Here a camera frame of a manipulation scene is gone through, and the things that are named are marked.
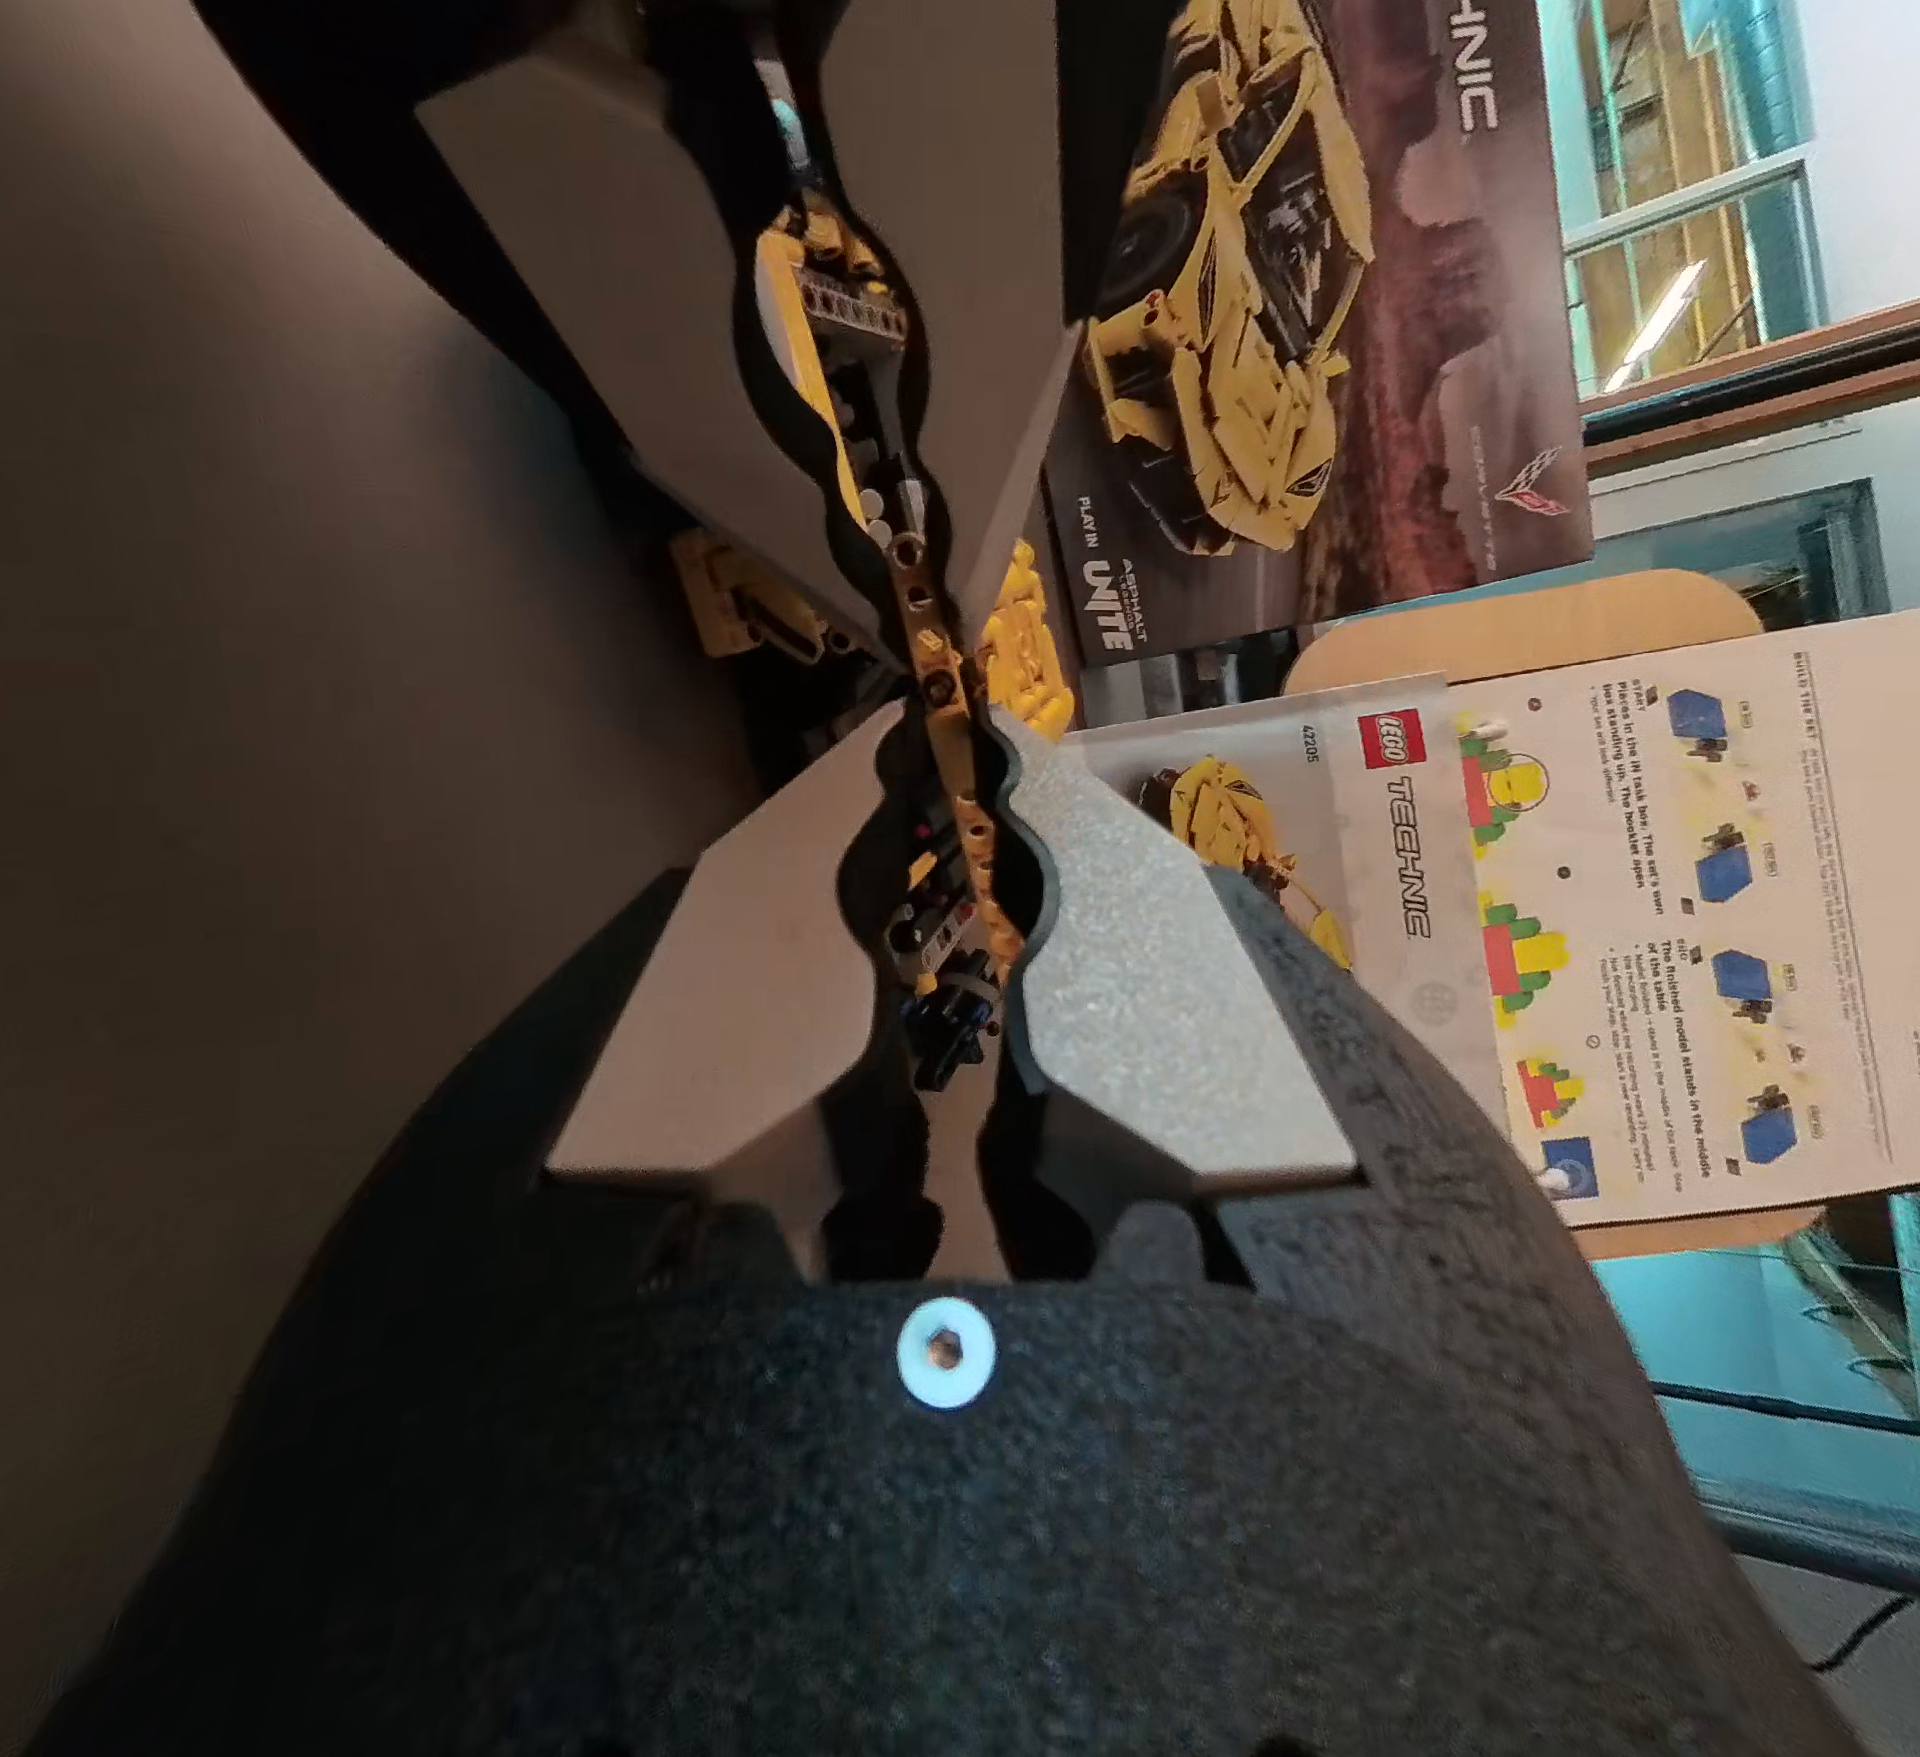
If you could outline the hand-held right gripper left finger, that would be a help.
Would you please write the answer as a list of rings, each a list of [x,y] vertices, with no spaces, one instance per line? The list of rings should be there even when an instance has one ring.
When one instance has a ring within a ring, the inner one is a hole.
[[[839,873],[904,712],[884,705],[695,861],[548,1175],[756,1207],[789,1250],[823,1248],[843,1193],[823,1096],[866,1057],[878,1009]]]

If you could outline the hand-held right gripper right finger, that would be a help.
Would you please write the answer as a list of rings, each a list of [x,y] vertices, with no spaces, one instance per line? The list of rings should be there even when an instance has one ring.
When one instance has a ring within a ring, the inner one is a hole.
[[[992,894],[1018,933],[978,1135],[1003,1257],[1094,1257],[1145,1202],[1361,1185],[1361,1160],[1220,880],[1066,747],[980,743]]]

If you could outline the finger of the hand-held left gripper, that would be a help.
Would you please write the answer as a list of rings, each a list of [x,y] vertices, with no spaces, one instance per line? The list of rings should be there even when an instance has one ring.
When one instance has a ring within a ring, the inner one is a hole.
[[[632,0],[569,0],[415,119],[644,478],[815,612],[900,647],[831,437],[768,351],[756,269],[668,122]]]
[[[831,164],[902,275],[908,447],[960,625],[996,603],[1118,229],[1178,0],[846,0]]]

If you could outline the grey black brick chassis module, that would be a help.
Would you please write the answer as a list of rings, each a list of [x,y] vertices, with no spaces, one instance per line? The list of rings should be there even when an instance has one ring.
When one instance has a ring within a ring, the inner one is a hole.
[[[913,1060],[913,1084],[941,1092],[951,1077],[978,1066],[1000,1026],[1002,982],[960,850],[921,852],[913,880],[884,930],[884,946],[905,989],[902,1026]]]

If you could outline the yellow toy brick car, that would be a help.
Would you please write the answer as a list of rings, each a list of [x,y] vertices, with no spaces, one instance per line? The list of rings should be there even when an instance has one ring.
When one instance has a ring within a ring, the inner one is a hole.
[[[846,447],[851,413],[829,390],[826,353],[870,347],[894,357],[904,347],[905,313],[874,246],[821,189],[797,185],[786,200],[757,236],[753,284],[761,318],[797,392],[828,420],[846,510],[860,529],[870,529],[878,521],[875,505],[853,478]],[[768,651],[812,671],[861,651],[864,641],[707,529],[679,531],[668,550],[707,656],[728,660]],[[983,706],[1003,708],[1051,743],[1066,735],[1074,696],[1045,625],[1039,562],[1026,541],[1013,545],[972,651],[970,680]],[[843,907],[829,837],[843,818],[831,807],[866,795],[875,748],[875,738],[856,737],[853,763],[828,767],[815,790],[770,799],[707,849],[688,893],[699,897],[705,911],[756,908],[768,920],[829,917],[838,922]]]

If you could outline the grey desk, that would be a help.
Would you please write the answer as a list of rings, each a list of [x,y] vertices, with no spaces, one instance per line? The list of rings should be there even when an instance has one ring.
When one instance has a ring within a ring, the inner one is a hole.
[[[2,0],[2,1722],[415,1109],[759,795],[664,550],[187,0]]]

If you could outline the white instruction booklet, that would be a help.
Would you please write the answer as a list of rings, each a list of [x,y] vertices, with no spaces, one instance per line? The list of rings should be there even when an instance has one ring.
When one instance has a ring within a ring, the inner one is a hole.
[[[1203,862],[1252,880],[1509,1140],[1451,691],[1437,675],[1070,738]]]

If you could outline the black toy car box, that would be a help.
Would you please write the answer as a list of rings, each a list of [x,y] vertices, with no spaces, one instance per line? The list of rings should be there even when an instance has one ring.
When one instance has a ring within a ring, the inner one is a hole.
[[[1592,550],[1538,0],[1175,0],[1044,478],[1080,663]]]

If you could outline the framed instruction poster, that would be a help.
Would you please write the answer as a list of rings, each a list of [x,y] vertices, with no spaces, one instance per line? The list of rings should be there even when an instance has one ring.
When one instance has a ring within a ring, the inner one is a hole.
[[[1505,1133],[1589,1257],[1781,1241],[1917,1176],[1917,614],[1763,633],[1648,570],[1330,626],[1437,675]]]

